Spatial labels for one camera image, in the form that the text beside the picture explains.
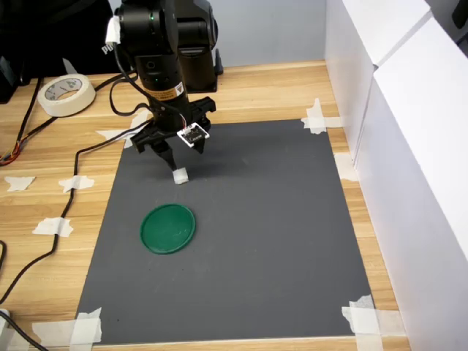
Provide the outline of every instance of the small white block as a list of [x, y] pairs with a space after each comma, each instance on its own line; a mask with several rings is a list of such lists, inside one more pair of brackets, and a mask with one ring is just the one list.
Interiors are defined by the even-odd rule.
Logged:
[[174, 170], [173, 176], [174, 176], [174, 183], [176, 183], [177, 185], [180, 185], [189, 181], [189, 175], [187, 174], [187, 171], [185, 168], [179, 168], [178, 170]]

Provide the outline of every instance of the cable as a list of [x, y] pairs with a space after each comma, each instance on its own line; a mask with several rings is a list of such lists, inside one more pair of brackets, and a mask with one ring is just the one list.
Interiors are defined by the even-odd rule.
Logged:
[[24, 129], [26, 128], [26, 125], [28, 123], [29, 116], [31, 115], [31, 111], [34, 106], [34, 103], [36, 102], [36, 98], [39, 93], [41, 84], [42, 84], [42, 77], [37, 78], [36, 88], [34, 89], [34, 93], [32, 94], [31, 102], [29, 103], [29, 107], [28, 107], [28, 110], [26, 111], [26, 115], [23, 118], [23, 123], [21, 123], [21, 128], [20, 128], [20, 131], [18, 132], [18, 137], [16, 138], [17, 142], [19, 142], [21, 138], [23, 137]]
[[40, 87], [42, 84], [42, 77], [37, 78], [36, 88], [34, 88], [34, 93], [32, 94], [31, 102], [29, 103], [28, 110], [24, 115], [23, 122], [21, 122], [21, 127], [18, 132], [18, 136], [16, 137], [16, 143], [13, 148], [7, 151], [5, 154], [0, 156], [0, 167], [6, 166], [15, 161], [18, 156], [20, 156], [21, 152], [21, 140], [23, 139], [24, 129], [28, 124], [29, 117], [31, 115], [32, 109], [34, 107], [34, 103], [36, 102], [37, 95], [39, 93]]
[[36, 347], [38, 350], [40, 351], [48, 351], [48, 349], [46, 349], [45, 347], [43, 347], [41, 344], [39, 344], [38, 342], [36, 342], [33, 338], [31, 338], [28, 334], [26, 334], [24, 332], [23, 329], [20, 328], [20, 326], [18, 324], [16, 324], [9, 316], [8, 314], [0, 311], [0, 317], [3, 317], [7, 322], [8, 324], [10, 324], [13, 329], [15, 329], [18, 334], [20, 334], [23, 339], [25, 339], [29, 344], [31, 344], [32, 346]]
[[[114, 56], [116, 57], [116, 63], [117, 63], [117, 67], [118, 67], [118, 70], [120, 71], [120, 73], [124, 76], [124, 78], [127, 80], [128, 83], [130, 83], [135, 89], [137, 89], [141, 94], [143, 94], [146, 98], [148, 98], [150, 101], [152, 101], [154, 104], [158, 105], [161, 107], [161, 110], [169, 110], [169, 111], [172, 111], [173, 113], [179, 115], [180, 117], [182, 117], [182, 121], [185, 123], [184, 125], [184, 128], [186, 127], [186, 119], [184, 118], [184, 116], [181, 114], [181, 112], [169, 105], [169, 104], [166, 104], [165, 102], [163, 101], [160, 101], [158, 99], [156, 99], [154, 96], [152, 96], [151, 94], [149, 94], [147, 91], [145, 91], [144, 89], [142, 89], [138, 84], [136, 84], [135, 81], [133, 81], [133, 79], [131, 79], [131, 77], [125, 72], [124, 68], [122, 67], [122, 64], [120, 62], [120, 58], [118, 57], [118, 46], [117, 46], [117, 43], [113, 42], [113, 48], [114, 48]], [[147, 104], [138, 104], [137, 105], [138, 108], [142, 108], [142, 107], [145, 107], [145, 108], [148, 108], [151, 112], [154, 112], [153, 109], [149, 106], [147, 106]]]
[[[129, 75], [131, 75], [133, 73], [136, 73], [136, 71], [132, 70], [132, 71], [128, 72]], [[94, 88], [94, 90], [99, 91], [102, 88], [104, 88], [105, 86], [107, 86], [107, 85], [109, 85], [111, 83], [114, 83], [116, 81], [119, 81], [119, 80], [127, 81], [126, 79], [122, 80], [122, 77], [123, 77], [122, 74], [115, 75], [114, 77], [111, 77], [111, 78], [105, 80], [104, 82], [100, 83], [96, 88]], [[28, 141], [28, 139], [30, 137], [32, 137], [36, 133], [40, 132], [45, 127], [49, 126], [51, 123], [53, 123], [54, 121], [56, 121], [59, 118], [59, 117], [49, 118], [46, 122], [44, 122], [40, 126], [34, 128], [29, 133], [27, 133], [25, 137], [23, 137], [23, 133], [24, 133], [24, 130], [26, 129], [26, 125], [28, 123], [28, 120], [29, 120], [29, 117], [31, 115], [32, 109], [34, 107], [34, 103], [36, 102], [37, 95], [39, 94], [39, 89], [40, 89], [41, 84], [42, 84], [42, 78], [38, 78], [36, 88], [34, 89], [34, 93], [33, 93], [32, 98], [31, 98], [31, 102], [29, 103], [28, 110], [26, 111], [26, 114], [25, 114], [25, 116], [23, 118], [23, 122], [21, 123], [21, 127], [20, 127], [20, 130], [18, 132], [18, 136], [16, 138], [15, 146], [13, 148], [11, 148], [9, 151], [5, 152], [3, 155], [0, 155], [0, 167], [9, 165], [13, 161], [15, 161], [20, 156], [20, 153], [23, 150], [23, 147], [25, 146], [26, 142]]]
[[[132, 71], [130, 71], [128, 74], [129, 74], [129, 75], [132, 75], [133, 73], [136, 73], [136, 70], [135, 70], [135, 69], [133, 69]], [[95, 91], [99, 91], [99, 90], [101, 90], [102, 88], [104, 88], [105, 86], [107, 86], [107, 85], [109, 85], [109, 84], [115, 82], [116, 80], [118, 80], [118, 79], [120, 79], [120, 78], [122, 78], [122, 77], [123, 77], [123, 75], [122, 75], [121, 73], [118, 74], [118, 75], [115, 75], [115, 76], [113, 76], [112, 78], [109, 78], [109, 79], [105, 80], [104, 82], [100, 83], [96, 88], [94, 88], [94, 90], [95, 90]]]
[[[146, 124], [148, 124], [150, 121], [145, 121], [143, 122], [142, 124], [134, 127], [134, 128], [131, 128], [131, 129], [128, 129], [118, 135], [116, 135], [115, 137], [112, 137], [111, 139], [109, 140], [106, 140], [106, 141], [103, 141], [99, 144], [96, 144], [96, 145], [93, 145], [93, 146], [89, 146], [88, 148], [83, 148], [81, 150], [79, 150], [76, 154], [75, 154], [75, 164], [74, 164], [74, 167], [73, 167], [73, 175], [74, 176], [77, 176], [78, 175], [78, 164], [79, 164], [79, 159], [80, 159], [80, 155], [83, 154], [83, 153], [86, 153], [86, 152], [90, 152], [90, 151], [93, 151], [93, 150], [97, 150], [98, 148], [101, 148], [103, 146], [106, 146], [110, 143], [113, 143], [114, 141], [116, 141], [117, 139], [119, 139], [120, 137], [123, 137], [125, 134], [128, 134], [130, 132], [134, 132], [135, 130], [141, 128], [141, 127], [144, 127]], [[62, 211], [60, 217], [62, 219], [65, 219], [65, 217], [67, 216], [68, 214], [68, 211], [70, 210], [70, 207], [72, 206], [72, 203], [73, 203], [73, 199], [75, 198], [75, 188], [71, 188], [70, 190], [70, 196], [69, 196], [69, 199], [67, 201], [67, 204], [65, 205], [65, 208], [64, 210]], [[40, 260], [43, 260], [45, 259], [46, 257], [48, 256], [51, 256], [56, 250], [57, 250], [57, 245], [59, 243], [59, 234], [58, 233], [55, 233], [54, 236], [53, 236], [53, 243], [52, 243], [52, 249], [50, 249], [49, 252], [39, 256], [38, 258], [32, 260], [28, 265], [26, 265], [21, 271], [20, 273], [13, 279], [12, 283], [10, 284], [10, 286], [7, 288], [7, 291], [5, 292], [5, 294], [3, 295], [3, 297], [0, 299], [0, 305], [3, 304], [3, 302], [6, 301], [6, 299], [8, 298], [8, 296], [10, 295], [10, 293], [12, 292], [13, 288], [15, 287], [15, 285], [18, 283], [18, 281], [20, 280], [20, 278], [24, 275], [24, 273], [30, 269], [31, 266], [33, 266], [34, 264], [38, 263]], [[2, 246], [2, 251], [1, 251], [1, 256], [0, 256], [0, 271], [1, 271], [1, 267], [3, 266], [3, 262], [5, 260], [5, 257], [7, 256], [7, 245], [5, 244], [5, 242], [3, 242], [2, 240], [0, 240], [0, 245]], [[21, 328], [19, 326], [17, 326], [12, 320], [11, 318], [9, 318], [5, 313], [1, 312], [0, 313], [0, 317], [3, 317], [4, 319], [7, 320], [8, 323], [10, 323], [13, 328], [24, 338], [26, 339], [30, 344], [32, 344], [33, 346], [35, 346], [38, 350], [46, 350], [43, 346], [41, 346], [40, 344], [36, 343], [34, 340], [32, 340], [29, 336], [26, 335], [26, 333], [24, 331], [21, 330]]]

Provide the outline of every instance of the tape roll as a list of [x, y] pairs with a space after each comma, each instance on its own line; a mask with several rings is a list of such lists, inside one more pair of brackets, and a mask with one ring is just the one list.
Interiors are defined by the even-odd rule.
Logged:
[[74, 115], [87, 108], [96, 91], [84, 75], [63, 75], [47, 83], [39, 91], [37, 100], [52, 117]]

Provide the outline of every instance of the green circle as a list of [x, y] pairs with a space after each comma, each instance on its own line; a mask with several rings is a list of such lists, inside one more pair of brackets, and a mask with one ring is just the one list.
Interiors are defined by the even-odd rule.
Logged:
[[146, 215], [140, 228], [142, 243], [155, 254], [172, 254], [185, 247], [195, 232], [195, 216], [183, 205], [168, 203]]

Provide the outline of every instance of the wooden desk surface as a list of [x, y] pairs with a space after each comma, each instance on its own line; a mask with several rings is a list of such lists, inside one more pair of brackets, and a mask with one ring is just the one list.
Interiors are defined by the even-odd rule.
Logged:
[[[94, 86], [108, 75], [90, 77]], [[19, 88], [7, 105], [0, 105], [0, 150], [10, 148], [31, 100], [35, 82]], [[131, 110], [145, 100], [128, 84], [115, 89], [119, 110]], [[205, 94], [193, 94], [199, 99]], [[270, 121], [306, 117], [306, 109], [320, 98], [325, 117], [338, 109], [323, 61], [227, 68], [219, 78], [213, 123]], [[48, 119], [36, 104], [26, 130]], [[71, 118], [60, 119], [33, 137], [19, 159], [0, 168], [0, 236], [8, 254], [0, 276], [0, 294], [18, 271], [51, 248], [53, 237], [31, 232], [45, 217], [60, 216], [69, 194], [58, 182], [72, 177], [75, 152], [103, 141], [97, 130], [126, 129], [130, 118], [113, 114], [109, 87], [97, 93], [91, 107]], [[343, 129], [329, 129], [333, 152], [348, 152]], [[95, 180], [90, 189], [78, 190], [68, 219], [74, 228], [60, 238], [57, 252], [31, 268], [20, 280], [2, 308], [32, 335], [32, 322], [71, 320], [80, 300], [96, 244], [123, 142], [85, 154], [79, 172]], [[24, 192], [7, 192], [5, 176], [36, 176]], [[358, 238], [372, 294], [378, 309], [397, 310], [379, 246], [374, 235], [359, 183], [342, 181], [352, 223]], [[406, 338], [385, 338], [385, 350], [409, 350]], [[98, 350], [115, 347], [95, 346]], [[120, 350], [356, 350], [354, 337], [267, 341], [217, 341], [119, 347]]]

